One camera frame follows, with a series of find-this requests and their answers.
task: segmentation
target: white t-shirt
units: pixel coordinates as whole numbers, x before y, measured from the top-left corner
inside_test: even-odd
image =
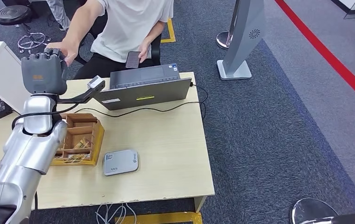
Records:
[[[98,0],[107,10],[105,29],[94,40],[91,51],[125,63],[128,52],[139,46],[158,22],[173,17],[173,0]],[[150,47],[147,58],[151,58]]]

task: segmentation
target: metal pole base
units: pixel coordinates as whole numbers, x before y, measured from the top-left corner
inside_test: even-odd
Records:
[[[226,72],[224,71],[223,60],[217,61],[217,68],[219,69],[219,75],[222,80],[252,78],[252,73],[250,72],[246,61],[243,61],[243,63],[233,75],[226,75]]]
[[[303,198],[296,202],[291,210],[291,224],[329,223],[337,212],[325,202],[315,198]]]
[[[230,47],[230,43],[227,43],[227,39],[228,31],[219,33],[216,37],[217,46],[227,50]]]

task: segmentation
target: desk leg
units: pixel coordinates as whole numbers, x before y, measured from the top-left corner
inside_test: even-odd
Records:
[[[206,198],[207,198],[207,196],[201,196],[201,197],[194,198],[194,205],[195,205],[195,212],[196,213],[199,213],[199,210],[201,209],[202,205],[204,205]]]

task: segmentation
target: stool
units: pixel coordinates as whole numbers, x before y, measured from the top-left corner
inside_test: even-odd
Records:
[[[31,49],[37,48],[40,45],[46,45],[46,41],[51,41],[43,33],[30,33],[30,27],[25,22],[30,20],[32,12],[29,7],[16,5],[8,6],[0,10],[0,25],[3,26],[19,26],[23,29],[26,35],[18,40],[18,47],[20,53],[28,50],[31,54]]]

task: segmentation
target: silver robotic arm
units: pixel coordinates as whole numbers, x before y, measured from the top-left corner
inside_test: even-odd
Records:
[[[3,147],[0,224],[29,222],[40,178],[47,174],[66,135],[67,124],[61,119],[61,112],[56,111],[56,105],[86,103],[105,87],[105,81],[95,77],[88,83],[87,92],[72,99],[60,99],[59,95],[67,90],[67,66],[58,49],[24,57],[21,66],[25,88],[32,96],[25,102],[24,114],[14,120],[13,131]]]

